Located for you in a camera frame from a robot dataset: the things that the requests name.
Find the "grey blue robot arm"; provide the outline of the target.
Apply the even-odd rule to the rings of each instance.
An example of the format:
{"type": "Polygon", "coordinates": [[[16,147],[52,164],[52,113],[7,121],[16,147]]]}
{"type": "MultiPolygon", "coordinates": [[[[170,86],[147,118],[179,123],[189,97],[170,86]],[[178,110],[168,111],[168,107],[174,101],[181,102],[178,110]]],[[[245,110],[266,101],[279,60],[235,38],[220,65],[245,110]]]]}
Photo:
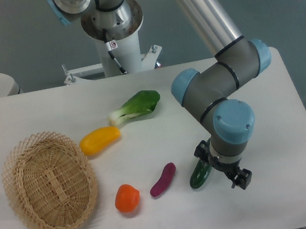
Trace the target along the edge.
{"type": "MultiPolygon", "coordinates": [[[[143,13],[135,0],[46,1],[63,25],[80,19],[85,33],[96,41],[106,77],[154,67],[155,59],[140,55],[137,33],[143,13]]],[[[230,96],[270,65],[271,53],[261,40],[245,39],[217,0],[176,2],[216,59],[203,72],[184,70],[171,86],[179,104],[210,133],[194,155],[202,168],[223,172],[233,187],[245,189],[252,173],[239,163],[255,117],[247,103],[230,96]]]]}

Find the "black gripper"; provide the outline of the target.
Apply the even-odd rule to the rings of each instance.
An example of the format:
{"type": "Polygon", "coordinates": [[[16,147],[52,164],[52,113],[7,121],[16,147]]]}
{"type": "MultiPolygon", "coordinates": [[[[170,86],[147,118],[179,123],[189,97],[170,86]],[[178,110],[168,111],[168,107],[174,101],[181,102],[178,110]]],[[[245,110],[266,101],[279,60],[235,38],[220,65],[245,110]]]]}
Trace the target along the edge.
{"type": "Polygon", "coordinates": [[[201,162],[225,173],[232,182],[232,189],[247,189],[252,179],[252,171],[240,169],[241,144],[227,142],[221,138],[202,140],[195,148],[194,156],[201,162]]]}

